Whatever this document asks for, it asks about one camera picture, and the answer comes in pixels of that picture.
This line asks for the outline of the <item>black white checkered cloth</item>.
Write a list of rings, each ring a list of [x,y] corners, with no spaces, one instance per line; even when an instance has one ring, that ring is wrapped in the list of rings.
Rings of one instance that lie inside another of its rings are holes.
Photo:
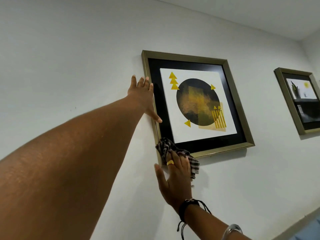
[[[196,160],[189,151],[184,150],[184,149],[179,149],[173,141],[171,141],[168,138],[161,138],[158,142],[158,144],[155,146],[156,150],[158,151],[162,165],[166,165],[167,161],[167,155],[170,151],[175,151],[177,154],[182,153],[184,156],[186,156],[189,160],[190,163],[190,170],[191,170],[191,179],[194,180],[196,177],[196,174],[199,174],[199,168],[200,168],[200,163],[198,160]]]

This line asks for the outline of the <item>gold framed small picture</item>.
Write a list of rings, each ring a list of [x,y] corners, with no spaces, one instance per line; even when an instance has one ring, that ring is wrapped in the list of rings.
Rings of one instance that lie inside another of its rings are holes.
[[[313,73],[279,67],[274,74],[298,134],[320,133],[320,88]]]

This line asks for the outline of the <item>silver bangle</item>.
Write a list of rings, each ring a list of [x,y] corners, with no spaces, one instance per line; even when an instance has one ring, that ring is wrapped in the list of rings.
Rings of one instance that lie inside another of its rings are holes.
[[[221,240],[227,240],[227,238],[229,237],[229,235],[233,232],[238,232],[240,234],[243,234],[242,229],[240,228],[239,225],[237,224],[231,224],[229,225],[226,230],[224,231]]]

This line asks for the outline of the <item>person's left forearm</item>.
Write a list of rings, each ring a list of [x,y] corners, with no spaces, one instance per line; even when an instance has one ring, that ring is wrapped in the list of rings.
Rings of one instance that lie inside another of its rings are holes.
[[[2,159],[0,240],[90,240],[143,114],[126,96]]]

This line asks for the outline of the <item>person's left hand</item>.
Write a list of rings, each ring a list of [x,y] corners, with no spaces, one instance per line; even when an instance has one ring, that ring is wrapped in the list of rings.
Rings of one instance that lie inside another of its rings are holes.
[[[128,89],[128,97],[136,101],[140,107],[142,107],[143,113],[148,114],[148,108],[154,108],[154,85],[150,83],[150,88],[144,88],[145,77],[141,77],[137,81],[137,87],[135,89]]]

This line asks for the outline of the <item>gold framed abstract circle picture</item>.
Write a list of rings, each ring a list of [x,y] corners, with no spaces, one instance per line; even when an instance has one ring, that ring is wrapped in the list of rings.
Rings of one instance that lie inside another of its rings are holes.
[[[154,140],[172,141],[194,158],[254,147],[255,142],[226,59],[143,50],[154,84]]]

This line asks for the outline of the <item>person's right hand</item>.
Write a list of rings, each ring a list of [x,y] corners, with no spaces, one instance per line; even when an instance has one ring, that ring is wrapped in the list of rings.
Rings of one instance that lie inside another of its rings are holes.
[[[187,199],[191,199],[191,170],[190,162],[182,153],[170,151],[166,158],[167,162],[173,161],[173,164],[168,164],[169,171],[168,189],[160,190],[166,203],[173,207],[177,213],[177,209]]]

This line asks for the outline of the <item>person's right forearm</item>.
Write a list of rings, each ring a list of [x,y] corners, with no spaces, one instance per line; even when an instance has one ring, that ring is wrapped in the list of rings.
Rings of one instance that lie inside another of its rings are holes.
[[[185,201],[177,209],[182,222],[188,225],[201,240],[221,240],[228,225],[210,212],[201,208],[195,201]],[[227,240],[251,240],[244,234],[233,232]]]

